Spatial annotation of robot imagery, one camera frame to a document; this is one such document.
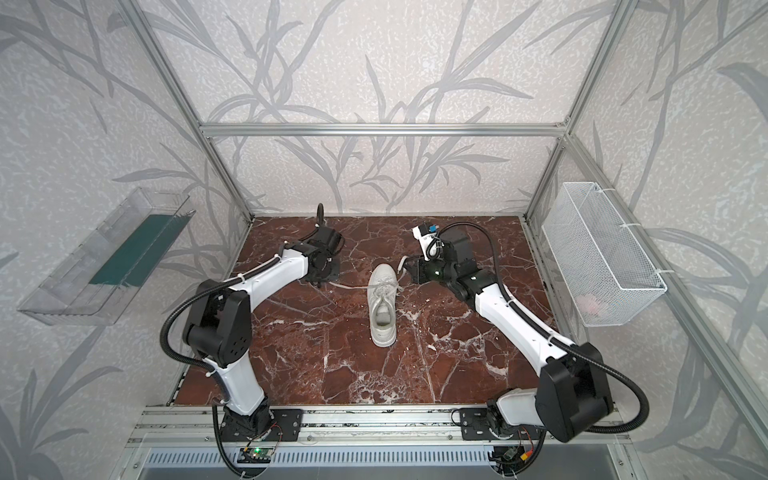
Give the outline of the white shoelace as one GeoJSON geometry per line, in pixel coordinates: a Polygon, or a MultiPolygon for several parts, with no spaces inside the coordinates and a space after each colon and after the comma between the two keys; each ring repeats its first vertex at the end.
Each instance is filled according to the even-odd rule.
{"type": "Polygon", "coordinates": [[[396,278],[394,280],[377,280],[373,284],[367,284],[367,285],[344,285],[337,282],[330,282],[330,285],[333,287],[345,289],[345,290],[366,290],[369,291],[371,289],[378,289],[378,288],[390,288],[393,291],[396,291],[397,293],[401,293],[405,290],[405,286],[400,284],[400,281],[406,274],[405,270],[405,263],[408,260],[407,256],[403,256],[398,264],[397,274],[396,278]]]}

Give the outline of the white sneaker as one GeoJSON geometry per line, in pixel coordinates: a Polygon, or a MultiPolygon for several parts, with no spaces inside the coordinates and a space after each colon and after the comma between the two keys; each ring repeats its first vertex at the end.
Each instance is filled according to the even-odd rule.
{"type": "MultiPolygon", "coordinates": [[[[388,264],[378,265],[372,272],[368,284],[377,280],[394,280],[395,270],[388,264]]],[[[390,288],[367,291],[371,337],[378,347],[389,347],[396,339],[396,298],[397,292],[390,288]]]]}

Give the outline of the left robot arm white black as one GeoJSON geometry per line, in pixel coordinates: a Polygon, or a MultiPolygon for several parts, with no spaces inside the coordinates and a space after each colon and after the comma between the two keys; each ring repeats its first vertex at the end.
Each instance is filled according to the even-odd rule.
{"type": "Polygon", "coordinates": [[[221,282],[200,283],[164,321],[159,334],[163,353],[214,378],[224,396],[226,425],[240,435],[263,437],[274,424],[268,396],[249,357],[253,311],[295,281],[319,287],[337,280],[343,244],[319,204],[309,234],[284,242],[270,260],[251,270],[221,282]]]}

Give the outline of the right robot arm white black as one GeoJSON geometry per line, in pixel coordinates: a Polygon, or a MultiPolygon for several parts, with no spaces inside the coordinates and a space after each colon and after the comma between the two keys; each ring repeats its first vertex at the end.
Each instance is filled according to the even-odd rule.
{"type": "Polygon", "coordinates": [[[642,388],[606,365],[594,345],[576,344],[517,300],[502,280],[496,248],[491,250],[493,267],[482,268],[463,231],[468,225],[459,221],[445,227],[426,223],[414,227],[421,253],[406,258],[403,265],[414,283],[440,284],[494,325],[536,373],[536,388],[504,393],[490,403],[490,411],[503,425],[538,427],[563,443],[583,432],[619,434],[642,426],[650,414],[642,388]],[[611,379],[634,394],[639,411],[624,423],[603,426],[601,420],[614,406],[611,379]]]}

